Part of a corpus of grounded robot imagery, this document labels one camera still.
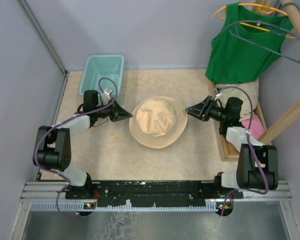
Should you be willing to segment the beige bucket hat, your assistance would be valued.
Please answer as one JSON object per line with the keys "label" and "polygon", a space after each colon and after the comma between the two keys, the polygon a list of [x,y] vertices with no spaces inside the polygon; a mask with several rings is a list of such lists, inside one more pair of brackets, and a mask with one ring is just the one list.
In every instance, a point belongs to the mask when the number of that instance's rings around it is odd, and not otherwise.
{"label": "beige bucket hat", "polygon": [[184,132],[188,115],[186,107],[168,96],[153,96],[138,104],[129,119],[129,130],[140,144],[163,149]]}

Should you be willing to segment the light teal plastic bin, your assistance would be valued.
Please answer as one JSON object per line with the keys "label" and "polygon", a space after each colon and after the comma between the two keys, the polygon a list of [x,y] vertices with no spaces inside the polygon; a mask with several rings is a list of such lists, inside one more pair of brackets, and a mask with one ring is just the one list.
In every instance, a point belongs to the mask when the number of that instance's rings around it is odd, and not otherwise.
{"label": "light teal plastic bin", "polygon": [[121,101],[121,86],[124,73],[124,57],[122,55],[92,55],[85,64],[83,71],[79,94],[84,95],[87,90],[97,90],[99,93],[106,88],[112,88],[112,97],[115,96],[115,87],[109,80],[102,80],[100,82],[101,89],[99,87],[99,80],[101,78],[109,78],[117,86],[116,101]]}

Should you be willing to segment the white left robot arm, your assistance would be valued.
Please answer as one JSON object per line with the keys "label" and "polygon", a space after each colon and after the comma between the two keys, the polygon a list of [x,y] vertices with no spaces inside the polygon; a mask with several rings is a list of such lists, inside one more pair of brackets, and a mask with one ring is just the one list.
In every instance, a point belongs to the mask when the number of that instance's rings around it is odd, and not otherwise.
{"label": "white left robot arm", "polygon": [[37,131],[33,164],[67,182],[67,199],[91,199],[97,191],[91,176],[72,162],[71,139],[94,127],[99,119],[118,122],[133,116],[111,97],[112,91],[86,90],[73,117],[54,126],[41,126]]}

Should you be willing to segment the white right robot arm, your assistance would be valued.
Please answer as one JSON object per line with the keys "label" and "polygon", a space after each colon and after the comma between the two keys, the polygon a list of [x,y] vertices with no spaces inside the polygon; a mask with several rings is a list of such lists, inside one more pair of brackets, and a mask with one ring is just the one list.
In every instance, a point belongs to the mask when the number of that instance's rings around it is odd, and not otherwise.
{"label": "white right robot arm", "polygon": [[113,122],[129,120],[129,131],[141,145],[163,149],[173,144],[183,133],[188,116],[207,122],[220,123],[219,132],[239,151],[236,171],[222,172],[213,185],[219,198],[230,198],[241,190],[265,195],[278,187],[278,151],[274,146],[257,141],[249,128],[239,121],[243,104],[237,97],[228,99],[225,107],[212,96],[190,107],[168,96],[153,96],[139,103],[132,113],[116,100],[110,100],[114,110]]}

